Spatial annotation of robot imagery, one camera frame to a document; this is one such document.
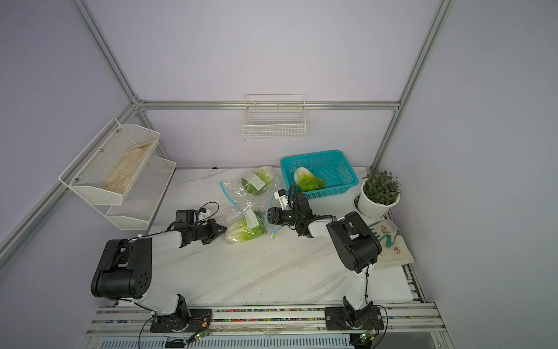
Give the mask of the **chinese cabbage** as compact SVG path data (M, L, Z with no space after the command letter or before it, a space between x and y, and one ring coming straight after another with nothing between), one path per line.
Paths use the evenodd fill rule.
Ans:
M225 233L227 242L241 243L259 238L266 233L266 227L257 215L243 216L241 219L228 226Z
M305 167L299 167L295 170L294 181L302 192L322 190L326 188L324 180L312 174L311 171Z

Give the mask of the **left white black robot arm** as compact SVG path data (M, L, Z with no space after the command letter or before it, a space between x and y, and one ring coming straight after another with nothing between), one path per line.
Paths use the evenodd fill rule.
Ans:
M172 293L153 277L154 257L200 241L210 244L227 228L205 208L178 210L167 229L146 236L107 242L91 283L96 298L127 300L155 316L188 318L182 295Z

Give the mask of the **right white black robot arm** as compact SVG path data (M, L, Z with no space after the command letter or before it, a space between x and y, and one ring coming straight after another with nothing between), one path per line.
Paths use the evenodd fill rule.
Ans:
M340 218L316 215L306 194L298 192L296 186L280 189L273 196L280 206L267 210L267 222L288 226L298 236L330 238L343 266L355 274L343 297L343 305L325 310L328 329L358 330L374 322L381 327L381 312L368 301L368 290L369 273L382 254L382 246L363 218L357 212Z

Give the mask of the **clear zip-top bag blue seal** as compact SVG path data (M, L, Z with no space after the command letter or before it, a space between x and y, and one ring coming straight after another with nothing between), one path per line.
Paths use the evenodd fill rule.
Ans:
M263 196L252 200L228 199L232 208L225 214L227 230L225 238L230 244L251 241L256 238L270 235L276 239L278 232L283 228L273 225L267 217L267 211L276 207L272 196Z

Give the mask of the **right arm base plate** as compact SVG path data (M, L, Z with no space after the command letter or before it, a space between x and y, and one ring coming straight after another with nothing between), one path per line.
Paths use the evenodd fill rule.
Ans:
M360 310L347 307L326 307L327 330L383 330L385 328L380 308L367 306Z

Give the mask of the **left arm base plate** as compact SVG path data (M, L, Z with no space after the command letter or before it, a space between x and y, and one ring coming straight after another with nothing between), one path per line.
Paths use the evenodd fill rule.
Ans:
M208 329L212 321L209 308L178 311L168 316L155 316L149 331L151 333L195 333Z

